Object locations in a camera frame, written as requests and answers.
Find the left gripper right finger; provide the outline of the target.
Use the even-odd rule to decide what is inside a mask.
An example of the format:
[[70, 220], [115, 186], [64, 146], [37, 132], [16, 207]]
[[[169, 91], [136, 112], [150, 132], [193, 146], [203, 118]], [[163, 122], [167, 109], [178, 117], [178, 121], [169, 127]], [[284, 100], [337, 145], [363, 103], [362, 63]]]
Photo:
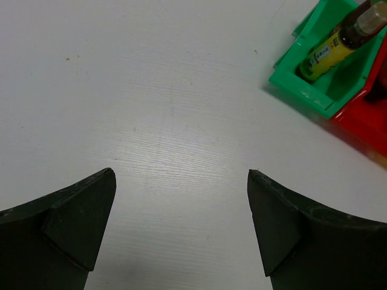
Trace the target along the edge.
[[274, 289], [385, 289], [386, 224], [294, 192], [258, 170], [247, 194]]

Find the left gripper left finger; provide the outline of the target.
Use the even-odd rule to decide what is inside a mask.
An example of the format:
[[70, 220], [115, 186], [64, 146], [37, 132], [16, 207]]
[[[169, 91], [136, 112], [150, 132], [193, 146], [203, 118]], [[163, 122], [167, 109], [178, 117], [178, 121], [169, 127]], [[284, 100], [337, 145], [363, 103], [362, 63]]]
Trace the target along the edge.
[[1, 211], [1, 289], [83, 289], [116, 192], [112, 169]]

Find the small brown cap bottle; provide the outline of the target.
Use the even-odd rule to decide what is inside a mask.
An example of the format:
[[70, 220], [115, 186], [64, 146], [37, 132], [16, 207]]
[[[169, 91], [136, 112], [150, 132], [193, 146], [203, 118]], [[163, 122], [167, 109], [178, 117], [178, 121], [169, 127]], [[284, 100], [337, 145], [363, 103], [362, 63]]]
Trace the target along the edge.
[[331, 36], [329, 32], [317, 43], [310, 54], [297, 66], [296, 74], [307, 82], [315, 82], [370, 41], [385, 26], [386, 1], [374, 1], [374, 4], [361, 14], [355, 23], [342, 27]]

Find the yellow cap sauce bottle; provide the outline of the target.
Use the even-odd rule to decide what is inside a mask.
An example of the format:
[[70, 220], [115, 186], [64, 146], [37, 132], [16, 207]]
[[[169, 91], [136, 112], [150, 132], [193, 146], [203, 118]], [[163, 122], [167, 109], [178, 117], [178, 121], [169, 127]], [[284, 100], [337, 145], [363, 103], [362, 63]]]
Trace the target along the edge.
[[342, 27], [347, 27], [355, 23], [356, 19], [374, 4], [373, 0], [367, 0], [357, 8], [349, 12], [331, 31], [330, 36], [339, 31]]

